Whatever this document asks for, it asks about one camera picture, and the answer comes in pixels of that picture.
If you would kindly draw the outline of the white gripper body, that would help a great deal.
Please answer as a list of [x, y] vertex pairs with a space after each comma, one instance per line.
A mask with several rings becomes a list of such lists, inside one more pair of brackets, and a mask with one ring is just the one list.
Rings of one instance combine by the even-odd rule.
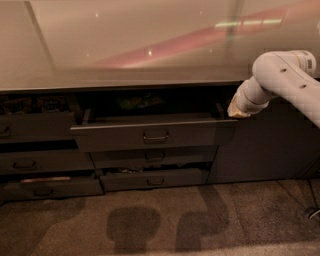
[[238, 108], [250, 115], [261, 112], [270, 101], [270, 92], [259, 85], [255, 79], [245, 80], [234, 95], [237, 96]]

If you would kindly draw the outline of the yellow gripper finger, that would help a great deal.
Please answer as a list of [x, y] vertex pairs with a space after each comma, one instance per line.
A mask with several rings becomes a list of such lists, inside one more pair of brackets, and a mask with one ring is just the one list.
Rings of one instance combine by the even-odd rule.
[[228, 116], [230, 118], [249, 118], [250, 114], [241, 111], [236, 102], [237, 96], [234, 95], [227, 109]]

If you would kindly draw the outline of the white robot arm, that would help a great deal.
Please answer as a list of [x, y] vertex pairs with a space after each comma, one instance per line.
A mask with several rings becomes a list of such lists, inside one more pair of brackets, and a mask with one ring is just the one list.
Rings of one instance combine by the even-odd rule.
[[312, 77], [315, 69], [315, 57], [305, 50], [260, 55], [253, 64], [252, 77], [234, 94], [228, 116], [248, 118], [265, 109], [273, 98], [281, 97], [320, 128], [320, 83]]

